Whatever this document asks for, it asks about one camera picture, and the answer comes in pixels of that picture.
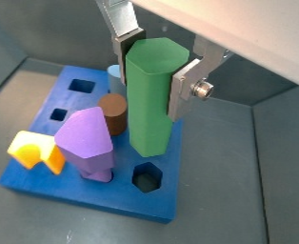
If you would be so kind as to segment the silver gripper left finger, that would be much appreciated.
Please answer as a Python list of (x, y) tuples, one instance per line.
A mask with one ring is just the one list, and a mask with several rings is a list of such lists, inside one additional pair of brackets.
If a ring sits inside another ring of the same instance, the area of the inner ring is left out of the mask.
[(125, 78), (125, 55), (137, 40), (146, 38), (139, 28), (133, 5), (127, 0), (94, 0), (111, 34), (114, 54), (118, 57), (121, 81)]

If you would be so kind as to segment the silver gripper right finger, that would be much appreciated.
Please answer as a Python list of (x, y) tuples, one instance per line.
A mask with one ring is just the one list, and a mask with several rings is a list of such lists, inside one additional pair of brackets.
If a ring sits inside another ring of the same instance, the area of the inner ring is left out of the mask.
[(171, 79), (167, 116), (175, 122), (190, 110), (194, 97), (205, 100), (213, 85), (206, 81), (209, 74), (230, 58), (231, 52), (201, 37), (195, 36), (193, 53), (198, 55), (174, 73)]

